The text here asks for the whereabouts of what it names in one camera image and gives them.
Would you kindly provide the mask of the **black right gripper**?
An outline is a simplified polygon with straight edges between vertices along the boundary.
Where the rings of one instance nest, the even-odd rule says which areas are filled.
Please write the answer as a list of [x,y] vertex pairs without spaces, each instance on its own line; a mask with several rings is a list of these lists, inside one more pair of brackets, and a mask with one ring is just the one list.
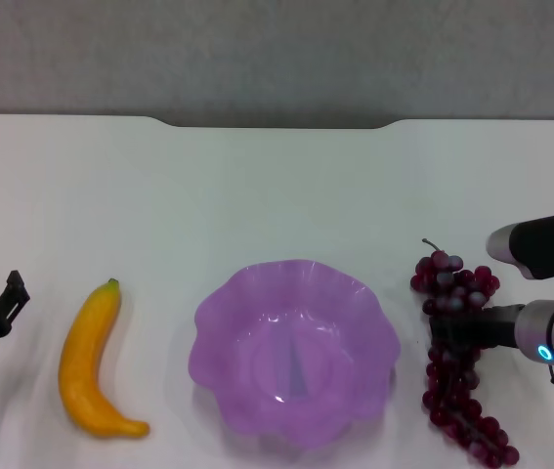
[[[494,306],[482,310],[484,314],[484,346],[517,349],[515,327],[524,304]],[[478,333],[483,328],[476,316],[433,316],[429,318],[432,333]],[[480,353],[482,348],[447,335],[433,335],[434,347],[451,353]]]

